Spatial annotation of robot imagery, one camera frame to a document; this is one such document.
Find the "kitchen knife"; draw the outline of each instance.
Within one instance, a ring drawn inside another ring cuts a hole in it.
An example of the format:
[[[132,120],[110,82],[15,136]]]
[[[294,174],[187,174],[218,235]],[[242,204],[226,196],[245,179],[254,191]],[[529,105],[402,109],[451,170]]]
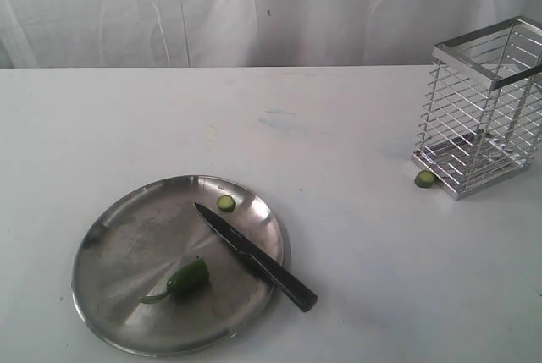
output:
[[[279,287],[300,310],[307,312],[314,307],[314,304],[318,301],[318,296],[301,281],[286,271],[279,263],[269,257],[263,250],[254,245],[219,215],[196,202],[194,202],[194,206],[214,232],[240,256],[251,259],[253,261],[252,264]]]

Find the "knife handle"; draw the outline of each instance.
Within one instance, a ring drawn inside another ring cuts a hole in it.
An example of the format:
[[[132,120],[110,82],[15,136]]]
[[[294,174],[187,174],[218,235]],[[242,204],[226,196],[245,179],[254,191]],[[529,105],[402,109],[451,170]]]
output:
[[[303,312],[314,307],[318,296],[295,278],[290,272],[279,263],[269,257],[264,251],[256,246],[249,257],[258,265],[260,270],[286,294]]]

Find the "white curtain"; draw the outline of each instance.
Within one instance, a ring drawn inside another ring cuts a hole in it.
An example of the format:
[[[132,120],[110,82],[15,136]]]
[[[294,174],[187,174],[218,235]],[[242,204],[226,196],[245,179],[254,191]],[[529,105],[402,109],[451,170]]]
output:
[[[0,0],[0,67],[427,63],[542,0]]]

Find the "metal utensil holder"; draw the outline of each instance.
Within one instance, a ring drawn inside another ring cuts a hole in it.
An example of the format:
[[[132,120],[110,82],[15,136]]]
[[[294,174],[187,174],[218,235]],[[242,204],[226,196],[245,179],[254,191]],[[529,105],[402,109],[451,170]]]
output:
[[[433,56],[412,160],[456,200],[525,171],[542,134],[542,25],[518,16]]]

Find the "round metal plate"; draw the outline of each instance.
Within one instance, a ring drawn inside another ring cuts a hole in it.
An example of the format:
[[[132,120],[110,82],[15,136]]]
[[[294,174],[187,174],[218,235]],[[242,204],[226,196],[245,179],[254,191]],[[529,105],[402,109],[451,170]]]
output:
[[[217,209],[234,197],[232,213]],[[251,275],[203,221],[197,201],[284,262],[279,223],[269,207],[238,184],[204,176],[165,179],[128,194],[107,209],[83,239],[72,289],[86,325],[107,343],[137,355],[189,353],[236,334],[262,312],[273,286]],[[209,284],[177,300],[143,305],[179,268],[201,257]]]

